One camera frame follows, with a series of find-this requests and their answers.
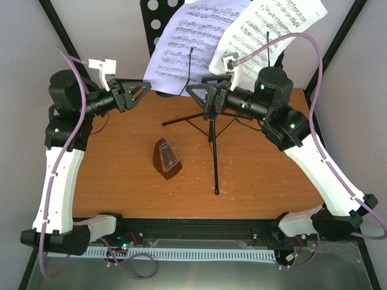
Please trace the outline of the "brown wooden metronome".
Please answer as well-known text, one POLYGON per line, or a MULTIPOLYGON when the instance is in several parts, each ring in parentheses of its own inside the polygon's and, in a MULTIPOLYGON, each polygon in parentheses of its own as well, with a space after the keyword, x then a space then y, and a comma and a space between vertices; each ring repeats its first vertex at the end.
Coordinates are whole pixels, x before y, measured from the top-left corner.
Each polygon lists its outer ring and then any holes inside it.
POLYGON ((165 180, 170 180, 183 168, 180 159, 164 138, 156 142, 152 162, 156 171, 165 180))

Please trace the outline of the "black music stand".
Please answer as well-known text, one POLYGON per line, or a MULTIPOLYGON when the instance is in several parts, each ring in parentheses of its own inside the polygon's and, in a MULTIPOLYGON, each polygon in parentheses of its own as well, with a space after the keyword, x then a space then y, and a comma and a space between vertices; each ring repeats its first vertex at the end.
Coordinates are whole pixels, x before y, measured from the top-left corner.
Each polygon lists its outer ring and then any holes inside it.
POLYGON ((270 58, 279 55, 283 1, 195 1, 176 9, 151 55, 145 80, 156 91, 192 97, 210 121, 226 110, 255 119, 279 149, 289 119, 292 81, 270 58))

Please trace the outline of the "white sheet music paper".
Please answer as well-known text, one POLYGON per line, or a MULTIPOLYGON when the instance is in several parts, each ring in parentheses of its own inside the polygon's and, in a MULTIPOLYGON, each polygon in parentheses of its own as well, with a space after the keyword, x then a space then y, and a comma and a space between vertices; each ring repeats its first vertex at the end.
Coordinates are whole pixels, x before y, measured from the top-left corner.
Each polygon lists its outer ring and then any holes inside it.
POLYGON ((209 71, 222 74, 224 56, 245 57, 283 35, 304 32, 327 14, 321 1, 252 1, 222 34, 209 71))

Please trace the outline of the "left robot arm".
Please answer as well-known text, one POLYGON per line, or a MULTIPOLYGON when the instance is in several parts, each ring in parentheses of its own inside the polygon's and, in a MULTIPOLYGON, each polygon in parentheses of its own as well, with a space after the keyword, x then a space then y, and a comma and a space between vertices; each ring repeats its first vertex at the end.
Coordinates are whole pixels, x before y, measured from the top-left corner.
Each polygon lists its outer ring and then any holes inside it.
POLYGON ((151 90, 141 80, 111 79, 108 88, 90 82, 93 92, 83 97, 74 73, 53 74, 48 92, 53 100, 45 130, 46 173, 41 203, 30 229, 20 241, 46 252, 81 256, 91 242, 106 237, 121 242, 126 228, 121 214, 102 212, 81 222, 73 221, 73 199, 93 119, 111 110, 129 111, 151 90))

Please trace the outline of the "clear plastic metronome cover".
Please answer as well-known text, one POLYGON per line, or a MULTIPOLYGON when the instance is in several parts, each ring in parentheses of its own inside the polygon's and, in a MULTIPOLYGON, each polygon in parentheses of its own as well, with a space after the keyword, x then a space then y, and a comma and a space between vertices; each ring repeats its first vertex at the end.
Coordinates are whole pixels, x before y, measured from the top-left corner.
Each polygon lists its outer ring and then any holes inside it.
POLYGON ((161 166, 164 172, 170 171, 174 166, 179 163, 180 160, 178 159, 173 148, 171 148, 168 142, 164 142, 160 146, 159 150, 161 166))

